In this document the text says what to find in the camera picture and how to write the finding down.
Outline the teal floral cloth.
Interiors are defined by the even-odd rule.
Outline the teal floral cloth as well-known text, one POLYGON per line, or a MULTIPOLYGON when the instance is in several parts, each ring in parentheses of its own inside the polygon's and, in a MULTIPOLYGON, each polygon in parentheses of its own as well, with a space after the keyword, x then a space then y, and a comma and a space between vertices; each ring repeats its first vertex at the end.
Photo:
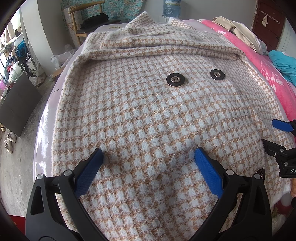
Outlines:
MULTIPOLYGON (((95 1, 61 1, 61 8, 64 10, 70 6, 88 4, 95 1)), ((129 22, 139 15, 146 1, 143 0, 107 0, 102 4, 102 12, 107 14, 109 19, 120 19, 122 22, 129 22)), ((81 10, 82 20, 99 15, 99 5, 91 6, 81 10)))

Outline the black garment on chair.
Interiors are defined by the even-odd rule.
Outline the black garment on chair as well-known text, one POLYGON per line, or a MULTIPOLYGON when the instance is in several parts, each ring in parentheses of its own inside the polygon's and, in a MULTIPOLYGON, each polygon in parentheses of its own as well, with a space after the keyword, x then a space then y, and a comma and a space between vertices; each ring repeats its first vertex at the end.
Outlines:
POLYGON ((100 23, 103 23, 108 19, 109 19, 109 16, 107 14, 100 13, 99 15, 95 15, 84 20, 83 23, 81 24, 81 28, 92 27, 100 23))

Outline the wheelchair on balcony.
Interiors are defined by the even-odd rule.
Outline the wheelchair on balcony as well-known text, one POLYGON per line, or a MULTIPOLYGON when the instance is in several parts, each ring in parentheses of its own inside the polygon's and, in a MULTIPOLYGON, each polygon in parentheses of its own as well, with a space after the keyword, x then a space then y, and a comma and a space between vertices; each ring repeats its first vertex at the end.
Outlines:
POLYGON ((16 48, 16 57, 18 59, 18 65, 27 73, 27 76, 35 78, 37 67, 24 40, 16 48))

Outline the cream garment on bed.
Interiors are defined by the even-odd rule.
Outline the cream garment on bed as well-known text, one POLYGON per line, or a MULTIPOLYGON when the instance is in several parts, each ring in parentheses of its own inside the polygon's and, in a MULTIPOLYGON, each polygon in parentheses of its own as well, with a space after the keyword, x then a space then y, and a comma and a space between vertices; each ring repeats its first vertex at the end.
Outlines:
POLYGON ((243 23, 229 20, 223 16, 213 18, 212 22, 232 32, 236 37, 243 41, 248 47, 252 48, 256 53, 260 55, 264 55, 264 53, 266 53, 267 45, 243 23))

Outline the pink floral blanket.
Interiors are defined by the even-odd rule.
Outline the pink floral blanket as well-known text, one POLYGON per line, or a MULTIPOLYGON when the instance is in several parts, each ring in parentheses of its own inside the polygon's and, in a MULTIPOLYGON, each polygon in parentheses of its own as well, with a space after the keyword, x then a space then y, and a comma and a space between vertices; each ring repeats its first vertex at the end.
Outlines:
POLYGON ((269 57, 257 54, 233 33, 224 29, 210 20, 200 20, 200 22, 212 30, 224 35, 232 44, 244 52, 249 61, 259 70, 278 97, 288 120, 295 120, 295 87, 290 84, 274 67, 269 57))

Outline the dark wooden cabinet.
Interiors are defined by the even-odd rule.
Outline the dark wooden cabinet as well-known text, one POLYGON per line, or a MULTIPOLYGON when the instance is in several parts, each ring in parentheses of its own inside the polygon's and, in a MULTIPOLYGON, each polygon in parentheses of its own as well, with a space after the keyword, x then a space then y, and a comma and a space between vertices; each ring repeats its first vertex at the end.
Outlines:
POLYGON ((257 1, 252 31, 266 44, 267 51, 278 47, 284 24, 284 12, 274 1, 257 1))

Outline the wooden chair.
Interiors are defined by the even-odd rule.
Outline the wooden chair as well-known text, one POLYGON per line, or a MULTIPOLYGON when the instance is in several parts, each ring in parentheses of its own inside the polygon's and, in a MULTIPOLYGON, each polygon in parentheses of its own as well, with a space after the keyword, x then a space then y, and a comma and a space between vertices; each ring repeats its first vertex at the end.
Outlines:
POLYGON ((99 6, 99 13, 103 12, 102 5, 105 3, 105 1, 93 1, 90 3, 85 4, 75 4, 73 6, 68 7, 68 15, 70 17, 71 23, 72 23, 72 30, 74 32, 74 36, 77 40, 77 44, 80 47, 81 46, 81 38, 86 38, 92 30, 83 30, 82 29, 82 17, 81 17, 81 11, 91 8, 93 6, 99 6))

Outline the beige white houndstooth coat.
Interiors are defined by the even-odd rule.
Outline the beige white houndstooth coat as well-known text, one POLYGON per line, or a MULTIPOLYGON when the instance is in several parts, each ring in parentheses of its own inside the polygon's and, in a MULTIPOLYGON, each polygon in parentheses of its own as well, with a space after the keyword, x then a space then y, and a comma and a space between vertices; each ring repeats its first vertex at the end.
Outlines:
POLYGON ((142 13, 91 33, 68 70, 53 138, 53 173, 94 149, 104 163, 81 202, 109 240, 188 240, 216 202, 194 150, 237 174, 266 171, 270 204, 291 188, 262 139, 295 146, 274 90, 223 35, 142 13))

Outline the dark grey board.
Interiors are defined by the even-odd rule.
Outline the dark grey board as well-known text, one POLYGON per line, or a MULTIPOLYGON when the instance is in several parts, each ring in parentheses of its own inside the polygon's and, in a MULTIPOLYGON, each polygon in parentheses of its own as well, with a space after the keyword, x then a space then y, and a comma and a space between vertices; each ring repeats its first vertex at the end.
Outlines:
POLYGON ((18 137, 42 96, 25 73, 1 101, 0 122, 18 137))

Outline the teal garment on bed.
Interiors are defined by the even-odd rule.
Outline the teal garment on bed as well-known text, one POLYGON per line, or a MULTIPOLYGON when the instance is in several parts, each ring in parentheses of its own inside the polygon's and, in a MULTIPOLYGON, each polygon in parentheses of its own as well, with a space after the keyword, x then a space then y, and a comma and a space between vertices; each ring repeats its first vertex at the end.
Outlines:
POLYGON ((296 84, 296 63, 295 58, 287 56, 280 51, 269 51, 269 59, 272 61, 275 68, 281 73, 281 75, 294 86, 296 84))

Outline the blue water bottle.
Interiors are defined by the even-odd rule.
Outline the blue water bottle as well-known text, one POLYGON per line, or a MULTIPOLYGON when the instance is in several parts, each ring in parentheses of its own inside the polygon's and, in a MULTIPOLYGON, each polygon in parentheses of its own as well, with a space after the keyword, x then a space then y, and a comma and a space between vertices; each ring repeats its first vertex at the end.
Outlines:
POLYGON ((163 0, 163 14, 166 18, 180 18, 181 0, 163 0))

